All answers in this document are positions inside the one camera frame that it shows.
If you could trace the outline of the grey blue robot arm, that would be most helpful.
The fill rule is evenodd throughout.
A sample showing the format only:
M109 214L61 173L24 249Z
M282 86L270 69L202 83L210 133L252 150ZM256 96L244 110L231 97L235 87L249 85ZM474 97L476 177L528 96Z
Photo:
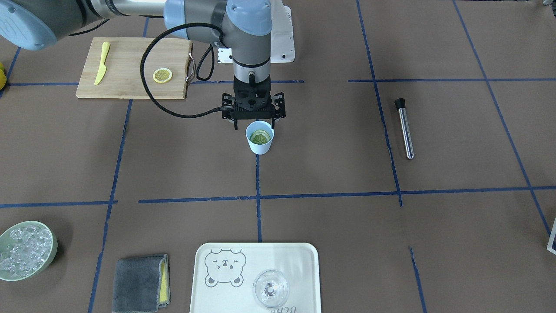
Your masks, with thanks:
M270 0L3 0L1 35L20 48L38 51L98 20L123 16L157 16L166 30L146 48L140 76L147 97L162 111L183 119L221 112L222 118L276 120L286 117L283 93L271 95L271 31L274 5ZM204 113L183 115L161 105L152 95L144 73L150 51L168 35L230 48L234 93Z

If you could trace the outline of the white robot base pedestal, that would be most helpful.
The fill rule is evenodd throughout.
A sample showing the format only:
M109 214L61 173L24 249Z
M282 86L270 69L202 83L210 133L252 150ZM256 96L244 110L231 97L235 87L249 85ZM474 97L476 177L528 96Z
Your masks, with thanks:
M295 60L292 12L282 0L266 0L271 8L271 63L292 63Z

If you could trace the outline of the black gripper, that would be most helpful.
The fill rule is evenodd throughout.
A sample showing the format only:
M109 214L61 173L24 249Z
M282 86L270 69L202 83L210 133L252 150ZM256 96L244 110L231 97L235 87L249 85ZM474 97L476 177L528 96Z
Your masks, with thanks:
M271 120L271 129L275 130L278 119L286 117L285 97L283 93L270 95L270 77L259 83L245 83L234 77L234 95L223 93L221 99L221 117L234 124L238 130L238 120Z

